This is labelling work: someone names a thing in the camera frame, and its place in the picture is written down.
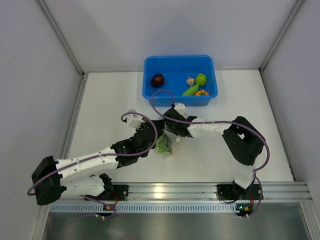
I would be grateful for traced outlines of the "green fake lettuce leaf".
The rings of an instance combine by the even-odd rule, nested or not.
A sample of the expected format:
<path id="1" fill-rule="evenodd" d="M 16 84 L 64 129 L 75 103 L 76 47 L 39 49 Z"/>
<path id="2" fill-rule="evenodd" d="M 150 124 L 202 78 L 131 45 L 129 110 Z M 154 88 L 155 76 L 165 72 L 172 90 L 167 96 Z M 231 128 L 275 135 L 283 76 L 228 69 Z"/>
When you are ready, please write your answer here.
<path id="1" fill-rule="evenodd" d="M 163 133 L 156 141 L 155 150 L 161 156 L 168 156 L 171 154 L 171 150 L 168 147 L 168 136 Z"/>

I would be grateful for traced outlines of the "fake garlic bulb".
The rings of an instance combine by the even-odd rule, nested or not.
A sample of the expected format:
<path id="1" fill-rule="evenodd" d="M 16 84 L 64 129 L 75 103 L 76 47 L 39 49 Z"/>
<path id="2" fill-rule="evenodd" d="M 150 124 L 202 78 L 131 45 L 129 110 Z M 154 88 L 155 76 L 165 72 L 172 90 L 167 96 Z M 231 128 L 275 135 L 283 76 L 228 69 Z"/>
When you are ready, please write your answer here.
<path id="1" fill-rule="evenodd" d="M 190 87 L 192 87 L 195 84 L 195 80 L 192 77 L 188 77 L 186 80 L 186 84 Z"/>

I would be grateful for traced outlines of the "dark purple fake plum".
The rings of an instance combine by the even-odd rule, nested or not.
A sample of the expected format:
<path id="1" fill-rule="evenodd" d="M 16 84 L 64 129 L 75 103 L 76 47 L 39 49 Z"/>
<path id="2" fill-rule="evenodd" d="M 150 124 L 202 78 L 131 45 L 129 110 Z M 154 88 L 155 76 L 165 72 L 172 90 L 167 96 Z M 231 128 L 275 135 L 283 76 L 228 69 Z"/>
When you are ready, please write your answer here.
<path id="1" fill-rule="evenodd" d="M 150 84 L 154 88 L 160 88 L 165 84 L 165 78 L 162 74 L 157 73 L 151 78 Z"/>

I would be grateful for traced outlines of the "light green fake lime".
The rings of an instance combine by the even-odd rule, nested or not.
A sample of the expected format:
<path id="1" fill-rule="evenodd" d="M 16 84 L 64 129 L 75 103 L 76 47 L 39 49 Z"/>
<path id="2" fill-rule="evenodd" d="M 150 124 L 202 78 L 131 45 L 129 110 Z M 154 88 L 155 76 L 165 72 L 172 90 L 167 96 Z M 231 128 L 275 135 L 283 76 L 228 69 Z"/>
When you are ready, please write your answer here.
<path id="1" fill-rule="evenodd" d="M 195 78 L 195 83 L 198 84 L 200 87 L 203 87 L 207 83 L 207 77 L 203 73 L 199 73 Z"/>

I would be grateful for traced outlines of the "clear zip top bag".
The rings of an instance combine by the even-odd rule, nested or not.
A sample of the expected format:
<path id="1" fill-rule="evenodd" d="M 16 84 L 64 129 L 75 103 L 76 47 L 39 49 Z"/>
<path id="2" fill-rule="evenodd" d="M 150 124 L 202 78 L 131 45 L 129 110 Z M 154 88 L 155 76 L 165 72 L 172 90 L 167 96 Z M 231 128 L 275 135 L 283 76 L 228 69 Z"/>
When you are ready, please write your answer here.
<path id="1" fill-rule="evenodd" d="M 169 154 L 169 155 L 175 154 L 177 152 L 177 150 L 182 146 L 182 138 L 185 138 L 185 137 L 181 137 L 181 136 L 175 135 L 169 129 L 169 127 L 166 125 L 165 122 L 164 122 L 163 134 L 166 134 L 167 137 L 169 138 L 168 147 L 169 147 L 169 149 L 171 151 L 171 154 Z"/>

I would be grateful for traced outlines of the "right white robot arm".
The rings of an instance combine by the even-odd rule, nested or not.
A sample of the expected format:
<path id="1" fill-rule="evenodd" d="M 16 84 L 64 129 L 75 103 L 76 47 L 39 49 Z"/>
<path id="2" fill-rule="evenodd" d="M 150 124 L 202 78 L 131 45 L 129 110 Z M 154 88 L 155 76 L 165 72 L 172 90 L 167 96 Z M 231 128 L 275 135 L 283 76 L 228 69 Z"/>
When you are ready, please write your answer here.
<path id="1" fill-rule="evenodd" d="M 185 117 L 172 106 L 162 116 L 165 126 L 179 137 L 222 137 L 237 161 L 234 180 L 229 190 L 231 199 L 244 199 L 252 192 L 256 172 L 266 166 L 270 148 L 265 138 L 243 116 L 233 121 L 205 121 L 196 116 Z"/>

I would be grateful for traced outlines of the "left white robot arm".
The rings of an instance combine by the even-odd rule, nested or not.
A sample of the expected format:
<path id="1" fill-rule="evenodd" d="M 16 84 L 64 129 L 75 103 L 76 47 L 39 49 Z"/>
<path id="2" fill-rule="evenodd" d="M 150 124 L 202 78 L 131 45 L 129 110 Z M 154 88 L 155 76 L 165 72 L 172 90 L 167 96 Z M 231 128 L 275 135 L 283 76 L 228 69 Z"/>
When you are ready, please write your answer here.
<path id="1" fill-rule="evenodd" d="M 70 159 L 45 157 L 31 175 L 33 187 L 28 194 L 35 195 L 39 206 L 75 196 L 113 201 L 116 191 L 107 171 L 133 165 L 147 157 L 164 128 L 164 120 L 148 122 L 144 118 L 132 137 L 101 151 Z"/>

